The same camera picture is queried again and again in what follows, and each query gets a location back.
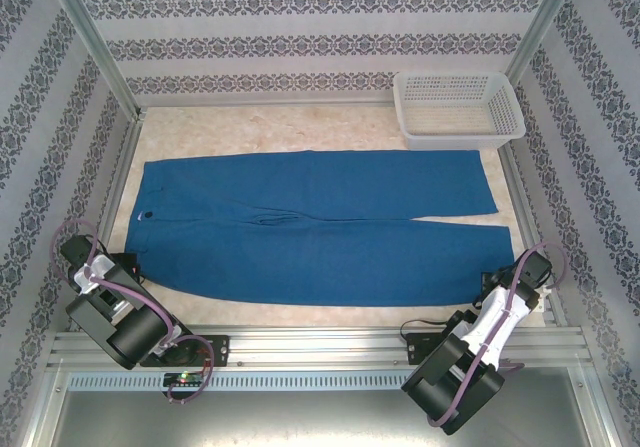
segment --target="patterned wallpaper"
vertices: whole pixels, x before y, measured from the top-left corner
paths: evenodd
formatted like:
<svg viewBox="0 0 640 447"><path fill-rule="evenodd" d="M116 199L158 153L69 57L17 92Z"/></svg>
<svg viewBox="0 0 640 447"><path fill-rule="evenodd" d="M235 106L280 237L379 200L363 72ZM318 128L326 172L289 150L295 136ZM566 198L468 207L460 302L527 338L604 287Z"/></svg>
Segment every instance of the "patterned wallpaper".
<svg viewBox="0 0 640 447"><path fill-rule="evenodd" d="M130 121L57 0L0 0L0 72L0 446L8 447L28 418L46 336L66 326L58 301L71 289L50 268L51 235L66 219L100 222Z"/></svg>
<svg viewBox="0 0 640 447"><path fill-rule="evenodd" d="M569 253L563 308L624 445L640 445L638 2L565 1L516 89L528 132L512 145L541 237Z"/></svg>
<svg viewBox="0 0 640 447"><path fill-rule="evenodd" d="M390 100L400 70L502 70L542 0L83 0L138 102Z"/></svg>

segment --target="basket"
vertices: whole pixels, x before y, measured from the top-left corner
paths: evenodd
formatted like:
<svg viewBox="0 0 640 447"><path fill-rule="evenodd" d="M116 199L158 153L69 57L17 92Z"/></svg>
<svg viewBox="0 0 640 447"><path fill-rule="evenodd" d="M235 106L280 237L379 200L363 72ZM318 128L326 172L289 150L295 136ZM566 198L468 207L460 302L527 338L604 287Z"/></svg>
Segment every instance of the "basket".
<svg viewBox="0 0 640 447"><path fill-rule="evenodd" d="M499 72L400 72L393 99L410 150L497 149L525 134L513 87Z"/></svg>

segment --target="metal bracket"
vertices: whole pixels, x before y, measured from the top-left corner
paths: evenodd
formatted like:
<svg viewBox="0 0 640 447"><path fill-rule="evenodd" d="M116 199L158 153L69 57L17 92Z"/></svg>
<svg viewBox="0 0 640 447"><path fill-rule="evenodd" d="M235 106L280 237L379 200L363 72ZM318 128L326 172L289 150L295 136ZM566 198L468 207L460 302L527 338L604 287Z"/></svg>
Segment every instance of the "metal bracket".
<svg viewBox="0 0 640 447"><path fill-rule="evenodd" d="M409 365L420 365L444 340L442 332L405 334Z"/></svg>
<svg viewBox="0 0 640 447"><path fill-rule="evenodd" d="M228 335L203 335L213 347L213 366L226 367L229 360ZM207 356L201 342L187 340L180 344L181 348L174 348L160 358L147 357L140 362L141 367L202 367Z"/></svg>

